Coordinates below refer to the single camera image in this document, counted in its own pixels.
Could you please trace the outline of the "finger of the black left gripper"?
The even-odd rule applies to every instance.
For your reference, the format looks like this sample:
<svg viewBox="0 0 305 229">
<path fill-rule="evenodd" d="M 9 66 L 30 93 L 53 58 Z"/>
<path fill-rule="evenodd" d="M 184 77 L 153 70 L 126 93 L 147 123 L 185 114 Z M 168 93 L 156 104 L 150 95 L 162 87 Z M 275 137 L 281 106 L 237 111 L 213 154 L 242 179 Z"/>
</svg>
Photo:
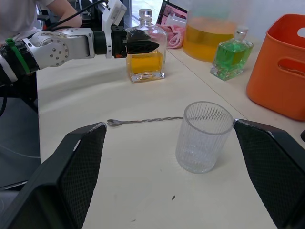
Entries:
<svg viewBox="0 0 305 229">
<path fill-rule="evenodd" d="M 159 44 L 150 40 L 128 41 L 126 50 L 128 54 L 146 54 L 159 48 Z"/>
<path fill-rule="evenodd" d="M 127 32 L 128 40 L 148 40 L 150 36 L 142 30 L 130 30 Z"/>
</svg>

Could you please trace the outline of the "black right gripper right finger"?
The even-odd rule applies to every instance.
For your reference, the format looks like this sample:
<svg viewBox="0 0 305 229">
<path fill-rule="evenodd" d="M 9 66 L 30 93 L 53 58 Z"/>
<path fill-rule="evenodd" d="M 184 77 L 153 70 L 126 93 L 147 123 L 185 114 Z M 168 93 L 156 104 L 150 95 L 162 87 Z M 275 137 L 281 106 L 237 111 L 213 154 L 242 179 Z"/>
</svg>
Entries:
<svg viewBox="0 0 305 229">
<path fill-rule="evenodd" d="M 250 180 L 279 229 L 305 227 L 305 150 L 285 131 L 235 119 Z"/>
</svg>

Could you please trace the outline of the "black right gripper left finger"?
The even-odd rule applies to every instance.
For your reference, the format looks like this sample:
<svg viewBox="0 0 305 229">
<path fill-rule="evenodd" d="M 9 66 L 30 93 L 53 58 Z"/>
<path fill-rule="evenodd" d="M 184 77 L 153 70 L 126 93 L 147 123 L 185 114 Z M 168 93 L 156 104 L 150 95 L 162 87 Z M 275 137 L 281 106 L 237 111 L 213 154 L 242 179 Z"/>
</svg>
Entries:
<svg viewBox="0 0 305 229">
<path fill-rule="evenodd" d="M 68 133 L 0 216 L 2 229 L 81 229 L 96 187 L 107 126 Z"/>
</svg>

